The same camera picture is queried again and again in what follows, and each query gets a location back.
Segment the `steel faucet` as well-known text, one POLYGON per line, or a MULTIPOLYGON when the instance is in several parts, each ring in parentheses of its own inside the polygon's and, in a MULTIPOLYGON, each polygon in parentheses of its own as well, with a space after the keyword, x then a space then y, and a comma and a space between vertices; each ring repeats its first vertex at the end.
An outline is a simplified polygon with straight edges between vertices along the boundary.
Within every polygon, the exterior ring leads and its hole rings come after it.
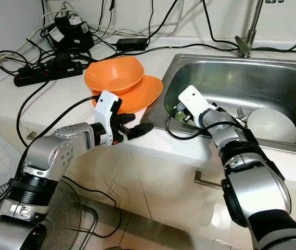
POLYGON ((260 13, 262 10, 262 6, 264 5, 265 0, 257 0, 254 15, 251 20, 251 24, 246 32, 245 38, 241 38, 240 36, 235 36, 234 40, 236 41, 238 45, 238 57, 241 58, 248 58, 251 55, 252 52, 252 46, 254 45, 255 35, 257 32, 257 25, 258 20, 260 18, 260 13))

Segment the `black power adapter brick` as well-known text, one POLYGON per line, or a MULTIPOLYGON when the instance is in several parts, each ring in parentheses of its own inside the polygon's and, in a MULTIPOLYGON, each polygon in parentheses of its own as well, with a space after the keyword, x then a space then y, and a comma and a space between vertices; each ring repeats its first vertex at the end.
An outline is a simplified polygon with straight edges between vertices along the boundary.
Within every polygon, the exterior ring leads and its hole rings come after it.
POLYGON ((140 52, 144 51, 149 44, 147 38, 132 38, 132 39, 119 39, 114 43, 119 52, 140 52))

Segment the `white bowl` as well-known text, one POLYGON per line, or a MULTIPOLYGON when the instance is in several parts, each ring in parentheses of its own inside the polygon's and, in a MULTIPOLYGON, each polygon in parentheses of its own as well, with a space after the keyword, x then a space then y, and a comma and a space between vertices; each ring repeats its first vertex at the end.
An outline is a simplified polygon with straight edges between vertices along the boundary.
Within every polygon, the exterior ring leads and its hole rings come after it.
POLYGON ((274 109, 258 109, 248 117, 246 127, 262 140, 296 142, 296 126, 286 115, 274 109))

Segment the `orange bowl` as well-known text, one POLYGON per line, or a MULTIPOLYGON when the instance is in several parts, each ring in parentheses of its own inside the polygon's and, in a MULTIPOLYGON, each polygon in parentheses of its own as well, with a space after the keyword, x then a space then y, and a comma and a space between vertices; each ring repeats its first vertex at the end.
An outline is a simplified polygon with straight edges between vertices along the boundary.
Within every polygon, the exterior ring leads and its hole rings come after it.
POLYGON ((119 57, 92 62, 84 72, 84 83, 92 91, 123 93, 145 75, 145 67, 136 57, 119 57))

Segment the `stainless steel sink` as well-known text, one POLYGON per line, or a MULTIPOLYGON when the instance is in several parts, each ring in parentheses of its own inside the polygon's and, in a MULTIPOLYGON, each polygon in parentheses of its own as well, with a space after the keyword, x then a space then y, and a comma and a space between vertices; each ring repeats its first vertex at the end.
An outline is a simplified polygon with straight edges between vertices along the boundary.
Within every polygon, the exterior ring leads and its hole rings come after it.
MULTIPOLYGON (((240 58, 179 53, 162 77, 163 90, 141 119, 158 129, 178 103, 178 95, 195 86, 210 103, 236 116, 258 109, 278 110, 296 126, 296 60, 240 58)), ((260 145, 296 153, 296 142, 260 140, 260 145)))

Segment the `black charger block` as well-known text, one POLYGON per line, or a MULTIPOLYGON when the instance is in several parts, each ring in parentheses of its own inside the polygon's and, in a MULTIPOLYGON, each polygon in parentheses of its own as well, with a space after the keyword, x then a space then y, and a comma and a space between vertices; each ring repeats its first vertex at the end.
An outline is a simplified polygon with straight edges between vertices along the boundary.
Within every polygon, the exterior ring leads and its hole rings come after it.
POLYGON ((54 24, 48 29, 48 35, 56 49, 85 52, 94 45, 88 24, 77 15, 55 17, 54 24))

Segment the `black power strip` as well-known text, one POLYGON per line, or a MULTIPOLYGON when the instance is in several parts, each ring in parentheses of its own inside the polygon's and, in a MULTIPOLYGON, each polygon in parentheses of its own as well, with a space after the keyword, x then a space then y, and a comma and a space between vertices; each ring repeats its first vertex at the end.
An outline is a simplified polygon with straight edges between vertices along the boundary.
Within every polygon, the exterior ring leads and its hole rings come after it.
POLYGON ((59 67, 54 64, 32 65, 22 67, 13 78, 15 86, 27 86, 46 81, 64 79, 67 77, 80 76, 85 69, 84 64, 72 62, 66 67, 59 67))

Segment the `orange plate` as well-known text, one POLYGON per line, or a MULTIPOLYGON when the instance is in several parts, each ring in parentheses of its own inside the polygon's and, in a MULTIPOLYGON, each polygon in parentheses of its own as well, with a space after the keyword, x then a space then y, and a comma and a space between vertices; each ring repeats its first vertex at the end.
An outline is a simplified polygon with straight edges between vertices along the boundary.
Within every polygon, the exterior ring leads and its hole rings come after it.
POLYGON ((135 114, 157 100, 163 89, 160 79, 144 74, 138 77, 85 76, 85 83, 94 96, 104 90, 114 93, 121 100, 119 114, 135 114))

